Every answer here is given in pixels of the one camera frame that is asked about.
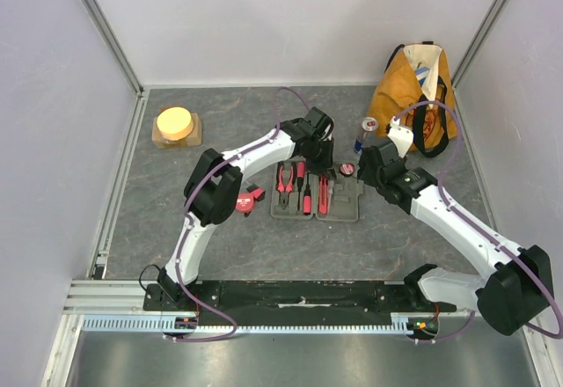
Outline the hex keys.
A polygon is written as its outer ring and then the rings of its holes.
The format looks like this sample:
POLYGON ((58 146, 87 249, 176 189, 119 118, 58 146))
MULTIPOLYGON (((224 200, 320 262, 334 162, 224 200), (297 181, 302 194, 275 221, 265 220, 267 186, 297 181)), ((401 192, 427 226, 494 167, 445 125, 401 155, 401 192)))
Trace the hex keys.
POLYGON ((251 184, 246 188, 247 192, 252 195, 255 201, 263 201, 266 196, 266 192, 261 187, 256 184, 251 184))

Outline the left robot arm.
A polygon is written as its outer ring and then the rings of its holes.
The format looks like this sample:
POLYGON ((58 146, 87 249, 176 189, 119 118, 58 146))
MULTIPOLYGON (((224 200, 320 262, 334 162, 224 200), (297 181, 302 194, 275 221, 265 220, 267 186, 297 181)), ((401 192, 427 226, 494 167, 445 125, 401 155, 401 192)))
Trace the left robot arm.
POLYGON ((277 121, 257 140, 222 153, 205 150, 186 183, 184 222, 172 256, 159 271, 163 299, 184 310, 194 299, 189 285, 199 274, 201 258, 218 225, 235 211, 242 183, 267 167, 302 157, 310 172, 333 166, 333 119, 313 107, 304 117, 277 121))

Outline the pink tape measure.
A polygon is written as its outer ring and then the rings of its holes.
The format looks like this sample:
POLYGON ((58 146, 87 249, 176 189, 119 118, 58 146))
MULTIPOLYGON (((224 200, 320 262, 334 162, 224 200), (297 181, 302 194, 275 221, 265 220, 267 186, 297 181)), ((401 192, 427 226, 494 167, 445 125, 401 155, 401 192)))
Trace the pink tape measure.
POLYGON ((255 197, 252 193, 240 193, 237 197, 236 210, 244 216, 249 216, 255 205, 255 197))

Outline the pink handled screwdriver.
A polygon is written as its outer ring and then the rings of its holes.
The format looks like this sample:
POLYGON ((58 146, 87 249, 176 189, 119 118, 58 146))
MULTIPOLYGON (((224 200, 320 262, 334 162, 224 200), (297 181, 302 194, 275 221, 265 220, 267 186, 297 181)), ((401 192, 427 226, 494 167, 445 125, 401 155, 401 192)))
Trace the pink handled screwdriver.
POLYGON ((298 162, 296 165, 296 185, 297 185, 298 194, 301 194, 302 192, 305 173, 306 173, 305 162, 298 162))
POLYGON ((303 214, 309 215, 311 213, 311 184, 307 181, 303 191, 303 214))

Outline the grey plastic tool case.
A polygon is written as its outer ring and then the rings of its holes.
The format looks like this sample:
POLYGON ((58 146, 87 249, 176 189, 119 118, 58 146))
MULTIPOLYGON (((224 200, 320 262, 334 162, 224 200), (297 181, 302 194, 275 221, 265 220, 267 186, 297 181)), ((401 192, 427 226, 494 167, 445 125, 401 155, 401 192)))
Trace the grey plastic tool case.
MULTIPOLYGON (((289 179, 290 165, 292 163, 304 162, 303 160, 282 161, 284 163, 283 178, 287 182, 289 179)), ((345 178, 340 172, 340 165, 346 162, 336 162, 333 164, 333 172, 329 178, 329 209, 326 215, 318 212, 318 185, 319 178, 316 174, 311 173, 306 166, 304 176, 303 189, 298 194, 296 185, 296 176, 294 180, 294 191, 289 196, 289 205, 286 209, 279 206, 279 194, 276 191, 276 172, 274 172, 274 187, 272 191, 270 215, 276 219, 285 220, 310 220, 317 218, 319 221, 352 223, 359 219, 360 207, 359 199, 363 194, 363 183, 356 179, 355 176, 345 178), (305 184, 310 181, 311 184, 311 213, 303 214, 303 191, 305 184)))

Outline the pink handled pliers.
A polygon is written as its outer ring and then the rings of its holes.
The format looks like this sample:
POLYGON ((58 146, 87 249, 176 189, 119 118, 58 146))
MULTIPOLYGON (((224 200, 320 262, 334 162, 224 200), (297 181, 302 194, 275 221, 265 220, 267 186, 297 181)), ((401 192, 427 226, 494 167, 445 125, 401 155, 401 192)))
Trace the pink handled pliers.
POLYGON ((276 191, 279 194, 279 206, 286 209, 289 205, 289 196, 294 191, 294 180, 296 176, 296 164, 290 165, 289 179, 287 182, 283 178, 284 163, 280 162, 276 172, 276 191))

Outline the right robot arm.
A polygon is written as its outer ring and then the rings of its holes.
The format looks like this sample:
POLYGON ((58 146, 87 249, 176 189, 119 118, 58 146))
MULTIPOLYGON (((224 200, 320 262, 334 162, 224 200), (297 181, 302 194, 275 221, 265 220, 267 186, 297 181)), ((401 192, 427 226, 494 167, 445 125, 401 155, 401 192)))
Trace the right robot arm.
POLYGON ((412 271, 402 291, 409 309, 448 303, 474 310, 496 332, 509 336, 549 307, 553 285, 547 252, 501 236, 455 202, 430 173, 407 169, 393 141, 378 138, 364 149, 357 176, 388 203, 439 233, 476 270, 460 274, 426 264, 412 271))

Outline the pink utility knife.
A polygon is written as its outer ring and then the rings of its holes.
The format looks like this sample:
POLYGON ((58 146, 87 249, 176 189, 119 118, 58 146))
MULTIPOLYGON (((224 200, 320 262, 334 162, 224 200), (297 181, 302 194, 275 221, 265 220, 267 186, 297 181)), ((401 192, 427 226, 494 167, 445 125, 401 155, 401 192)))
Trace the pink utility knife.
POLYGON ((321 176, 318 185, 318 212, 326 215, 329 209, 329 180, 321 176))

